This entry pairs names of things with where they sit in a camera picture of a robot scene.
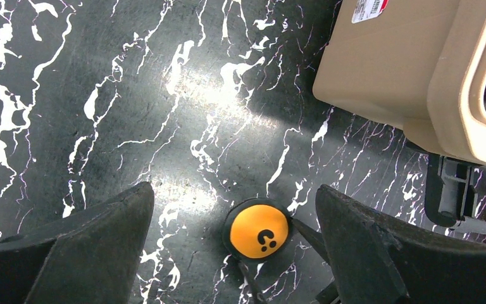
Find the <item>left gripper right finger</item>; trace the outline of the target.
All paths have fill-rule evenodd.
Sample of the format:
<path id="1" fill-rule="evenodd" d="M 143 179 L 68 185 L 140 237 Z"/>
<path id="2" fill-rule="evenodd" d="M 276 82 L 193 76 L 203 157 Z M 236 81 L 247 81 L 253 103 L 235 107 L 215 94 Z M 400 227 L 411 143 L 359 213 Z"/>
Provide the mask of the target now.
<path id="1" fill-rule="evenodd" d="M 486 244 L 411 225 L 322 185 L 316 214 L 342 303 L 486 303 Z"/>

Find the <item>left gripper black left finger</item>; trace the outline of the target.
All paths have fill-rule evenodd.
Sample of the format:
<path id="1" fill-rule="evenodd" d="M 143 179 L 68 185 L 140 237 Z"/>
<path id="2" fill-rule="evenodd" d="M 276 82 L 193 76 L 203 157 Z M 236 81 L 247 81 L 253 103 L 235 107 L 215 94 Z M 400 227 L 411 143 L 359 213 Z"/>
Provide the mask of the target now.
<path id="1" fill-rule="evenodd" d="M 141 182 L 0 241 L 0 303 L 126 303 L 154 209 Z"/>

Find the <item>orange round coaster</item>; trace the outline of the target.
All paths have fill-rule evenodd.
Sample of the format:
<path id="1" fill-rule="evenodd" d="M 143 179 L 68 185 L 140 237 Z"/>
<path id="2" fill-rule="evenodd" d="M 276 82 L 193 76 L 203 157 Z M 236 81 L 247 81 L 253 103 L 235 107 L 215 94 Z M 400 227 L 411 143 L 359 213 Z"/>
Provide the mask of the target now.
<path id="1" fill-rule="evenodd" d="M 286 207 L 269 198 L 247 199 L 227 214 L 222 241 L 236 259 L 262 262 L 279 253 L 293 235 Z"/>

